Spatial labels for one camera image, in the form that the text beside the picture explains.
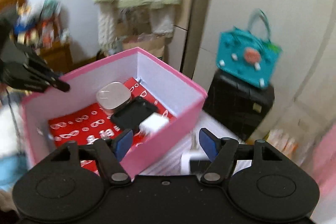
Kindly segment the white wifi router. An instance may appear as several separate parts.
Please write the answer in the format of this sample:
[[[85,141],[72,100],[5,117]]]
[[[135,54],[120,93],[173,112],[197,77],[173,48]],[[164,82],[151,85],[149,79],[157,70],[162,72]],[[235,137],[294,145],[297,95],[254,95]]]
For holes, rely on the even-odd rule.
[[[181,156],[181,174],[203,174],[211,162],[201,150],[184,152]]]

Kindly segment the black phone case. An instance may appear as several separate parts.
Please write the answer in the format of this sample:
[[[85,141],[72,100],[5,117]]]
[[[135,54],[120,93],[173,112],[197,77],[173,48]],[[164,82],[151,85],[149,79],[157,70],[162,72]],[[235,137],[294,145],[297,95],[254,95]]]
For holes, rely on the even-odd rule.
[[[123,108],[115,112],[110,121],[122,131],[130,129],[133,134],[139,132],[139,125],[151,114],[158,113],[158,107],[146,99],[137,96]]]

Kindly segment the white power adapter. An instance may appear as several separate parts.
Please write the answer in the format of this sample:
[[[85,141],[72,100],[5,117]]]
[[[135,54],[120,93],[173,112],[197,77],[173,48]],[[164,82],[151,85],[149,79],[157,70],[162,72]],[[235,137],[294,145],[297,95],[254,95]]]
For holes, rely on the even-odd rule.
[[[162,114],[153,113],[139,124],[139,134],[151,136],[169,124],[169,118]]]

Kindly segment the pinkish rounded square case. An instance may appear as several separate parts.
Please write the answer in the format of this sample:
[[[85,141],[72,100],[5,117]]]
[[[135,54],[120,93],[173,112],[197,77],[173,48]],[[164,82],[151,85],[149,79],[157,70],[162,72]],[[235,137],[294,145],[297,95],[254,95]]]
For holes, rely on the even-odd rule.
[[[130,90],[120,82],[109,83],[96,93],[96,101],[107,115],[113,115],[130,100]]]

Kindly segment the pink cardboard box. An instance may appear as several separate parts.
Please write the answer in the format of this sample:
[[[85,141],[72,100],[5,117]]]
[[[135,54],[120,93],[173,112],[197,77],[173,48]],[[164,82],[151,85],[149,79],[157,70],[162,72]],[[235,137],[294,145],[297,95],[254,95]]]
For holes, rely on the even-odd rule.
[[[62,79],[68,92],[48,88],[22,102],[29,167],[67,141],[89,144],[130,127],[133,147],[121,164],[134,177],[193,129],[207,96],[198,84],[141,48],[95,61]]]

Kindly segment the striped tablecloth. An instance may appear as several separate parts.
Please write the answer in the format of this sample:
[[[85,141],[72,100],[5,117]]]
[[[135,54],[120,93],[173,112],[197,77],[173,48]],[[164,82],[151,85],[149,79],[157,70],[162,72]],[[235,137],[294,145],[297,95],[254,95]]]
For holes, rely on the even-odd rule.
[[[191,150],[203,151],[199,144],[199,131],[201,128],[210,130],[216,137],[229,137],[243,143],[235,134],[230,132],[226,127],[217,122],[213,117],[204,111],[201,112],[196,126],[175,145],[168,153],[161,157],[150,167],[141,172],[142,175],[149,176],[175,176],[181,174],[181,156],[184,152]]]

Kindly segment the black suitcase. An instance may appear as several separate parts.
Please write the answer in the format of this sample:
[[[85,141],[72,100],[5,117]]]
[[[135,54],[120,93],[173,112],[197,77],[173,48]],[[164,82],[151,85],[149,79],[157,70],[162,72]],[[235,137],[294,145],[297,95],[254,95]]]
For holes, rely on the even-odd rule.
[[[218,69],[203,110],[247,141],[273,107],[274,99],[273,85],[259,89]]]

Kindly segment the colourful gift bag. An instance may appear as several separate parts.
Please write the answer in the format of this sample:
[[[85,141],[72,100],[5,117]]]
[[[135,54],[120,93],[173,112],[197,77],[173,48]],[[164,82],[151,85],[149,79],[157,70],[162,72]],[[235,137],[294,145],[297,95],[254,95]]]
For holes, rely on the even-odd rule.
[[[298,148],[297,141],[283,130],[271,130],[266,141],[290,159]]]

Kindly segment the teal felt handbag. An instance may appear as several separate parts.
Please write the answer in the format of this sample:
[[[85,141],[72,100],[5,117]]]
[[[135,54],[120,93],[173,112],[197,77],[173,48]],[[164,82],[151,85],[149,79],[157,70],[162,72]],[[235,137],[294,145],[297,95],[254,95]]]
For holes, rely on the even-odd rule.
[[[251,32],[254,23],[259,19],[266,29],[264,40]],[[270,38],[269,20],[262,10],[257,9],[251,14],[246,30],[234,27],[220,33],[217,67],[256,88],[267,88],[282,54],[282,48],[272,43]]]

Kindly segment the pink paper shopping bag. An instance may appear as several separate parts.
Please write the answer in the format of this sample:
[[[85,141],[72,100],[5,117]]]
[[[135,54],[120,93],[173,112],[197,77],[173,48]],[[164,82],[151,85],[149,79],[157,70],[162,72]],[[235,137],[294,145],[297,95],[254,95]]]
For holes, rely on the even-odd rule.
[[[313,215],[328,218],[335,210],[335,123],[313,150],[313,178],[320,191]]]

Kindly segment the brown paper bag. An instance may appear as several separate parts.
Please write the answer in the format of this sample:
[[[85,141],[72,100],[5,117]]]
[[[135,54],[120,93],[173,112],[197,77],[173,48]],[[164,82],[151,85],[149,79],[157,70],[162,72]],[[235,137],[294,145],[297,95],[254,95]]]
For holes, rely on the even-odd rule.
[[[162,60],[165,55],[165,37],[155,34],[140,34],[128,36],[122,41],[124,51],[137,47]]]

